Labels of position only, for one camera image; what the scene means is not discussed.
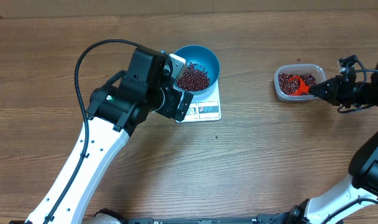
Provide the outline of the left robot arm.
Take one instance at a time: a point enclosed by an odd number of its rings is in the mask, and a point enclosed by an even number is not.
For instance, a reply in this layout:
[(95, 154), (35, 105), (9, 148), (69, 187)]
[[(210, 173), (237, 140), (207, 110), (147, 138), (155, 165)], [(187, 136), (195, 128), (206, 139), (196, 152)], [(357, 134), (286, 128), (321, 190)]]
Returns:
[(184, 58), (138, 46), (129, 68), (95, 89), (65, 165), (26, 223), (81, 223), (106, 169), (151, 112), (183, 121), (193, 95), (174, 89)]

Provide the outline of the white digital kitchen scale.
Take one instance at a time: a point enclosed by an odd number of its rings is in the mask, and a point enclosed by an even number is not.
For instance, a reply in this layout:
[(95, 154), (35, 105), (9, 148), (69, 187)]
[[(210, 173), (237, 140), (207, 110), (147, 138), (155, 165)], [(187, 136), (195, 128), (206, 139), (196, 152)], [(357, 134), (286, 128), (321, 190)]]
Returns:
[(194, 123), (219, 121), (221, 119), (221, 101), (218, 81), (199, 95), (194, 95), (183, 121), (177, 123)]

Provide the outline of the red measuring scoop blue handle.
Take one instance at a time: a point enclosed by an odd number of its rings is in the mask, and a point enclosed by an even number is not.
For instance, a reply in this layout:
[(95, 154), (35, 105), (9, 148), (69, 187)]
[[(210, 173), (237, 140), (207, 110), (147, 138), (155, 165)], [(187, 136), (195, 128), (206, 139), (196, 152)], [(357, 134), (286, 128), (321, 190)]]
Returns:
[(309, 89), (310, 87), (305, 85), (305, 82), (299, 77), (299, 76), (294, 76), (289, 79), (289, 81), (294, 81), (297, 80), (299, 82), (299, 86), (295, 92), (292, 93), (293, 96), (300, 96), (303, 94), (309, 94)]

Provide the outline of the red beans in bowl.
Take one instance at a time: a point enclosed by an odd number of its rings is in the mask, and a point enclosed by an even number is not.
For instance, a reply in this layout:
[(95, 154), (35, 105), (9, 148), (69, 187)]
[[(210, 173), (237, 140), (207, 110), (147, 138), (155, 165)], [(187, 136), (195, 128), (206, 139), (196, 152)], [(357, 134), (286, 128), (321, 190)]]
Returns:
[(202, 91), (209, 87), (211, 80), (205, 67), (198, 63), (189, 63), (176, 85), (185, 91)]

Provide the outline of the red adzuki beans in container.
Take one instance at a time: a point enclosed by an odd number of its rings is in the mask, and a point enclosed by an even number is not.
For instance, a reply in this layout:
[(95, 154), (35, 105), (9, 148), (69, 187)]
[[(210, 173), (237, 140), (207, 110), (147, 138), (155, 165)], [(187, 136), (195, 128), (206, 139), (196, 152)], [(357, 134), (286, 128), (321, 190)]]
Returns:
[(292, 95), (292, 93), (295, 92), (299, 86), (299, 82), (297, 80), (291, 82), (289, 81), (289, 79), (294, 76), (299, 76), (305, 82), (305, 85), (309, 87), (316, 85), (316, 78), (312, 74), (305, 73), (295, 75), (291, 73), (280, 73), (278, 74), (279, 87), (286, 95)]

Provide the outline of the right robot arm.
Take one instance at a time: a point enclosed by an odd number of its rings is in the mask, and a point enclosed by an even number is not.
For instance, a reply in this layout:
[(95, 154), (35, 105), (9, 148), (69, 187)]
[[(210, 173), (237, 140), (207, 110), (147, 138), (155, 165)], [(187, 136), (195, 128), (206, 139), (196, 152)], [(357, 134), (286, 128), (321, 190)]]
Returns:
[[(339, 113), (378, 107), (378, 62), (374, 69), (360, 65), (357, 55), (339, 60), (339, 75), (310, 88), (309, 94), (333, 106)], [(352, 213), (378, 205), (378, 131), (354, 154), (348, 176), (329, 191), (306, 199), (271, 223), (342, 223)]]

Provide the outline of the clear plastic container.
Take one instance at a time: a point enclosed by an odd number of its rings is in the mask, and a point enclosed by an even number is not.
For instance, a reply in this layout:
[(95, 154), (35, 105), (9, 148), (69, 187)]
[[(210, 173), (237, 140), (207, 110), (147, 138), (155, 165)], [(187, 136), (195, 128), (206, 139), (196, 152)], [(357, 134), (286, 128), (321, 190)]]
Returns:
[(317, 83), (321, 83), (326, 81), (326, 75), (324, 70), (315, 64), (293, 64), (293, 65), (284, 65), (280, 67), (274, 74), (274, 85), (275, 85), (275, 92), (277, 98), (281, 101), (307, 101), (307, 100), (314, 100), (317, 97), (313, 95), (300, 95), (300, 96), (292, 96), (286, 95), (279, 85), (279, 74), (281, 73), (288, 73), (293, 75), (300, 75), (300, 74), (311, 74), (315, 77)]

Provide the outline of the blue bowl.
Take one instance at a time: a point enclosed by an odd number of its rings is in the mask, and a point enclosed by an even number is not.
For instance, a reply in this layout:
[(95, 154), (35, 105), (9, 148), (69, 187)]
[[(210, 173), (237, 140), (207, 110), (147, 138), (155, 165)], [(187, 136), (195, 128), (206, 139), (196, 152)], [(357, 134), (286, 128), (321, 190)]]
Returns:
[[(175, 55), (178, 55), (182, 58), (184, 58), (187, 61), (187, 66), (189, 66), (189, 63), (198, 63), (205, 67), (206, 71), (208, 72), (208, 76), (211, 80), (211, 83), (207, 89), (209, 89), (211, 86), (213, 86), (216, 81), (219, 79), (219, 75), (221, 73), (221, 66), (219, 59), (217, 58), (216, 54), (212, 52), (210, 49), (201, 46), (201, 45), (187, 45), (180, 49), (178, 49), (175, 52)], [(190, 93), (194, 95), (199, 95), (204, 92), (207, 92), (207, 89), (202, 91), (189, 91)]]

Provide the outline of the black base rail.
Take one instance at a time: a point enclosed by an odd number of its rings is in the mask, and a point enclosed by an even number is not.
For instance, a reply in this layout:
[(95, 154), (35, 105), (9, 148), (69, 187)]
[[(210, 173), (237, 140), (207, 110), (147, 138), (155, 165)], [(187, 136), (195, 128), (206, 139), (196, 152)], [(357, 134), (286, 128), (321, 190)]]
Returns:
[(277, 214), (261, 214), (256, 217), (231, 218), (124, 218), (122, 215), (107, 208), (96, 212), (91, 221), (94, 223), (122, 223), (122, 224), (278, 224), (285, 223), (288, 212)]

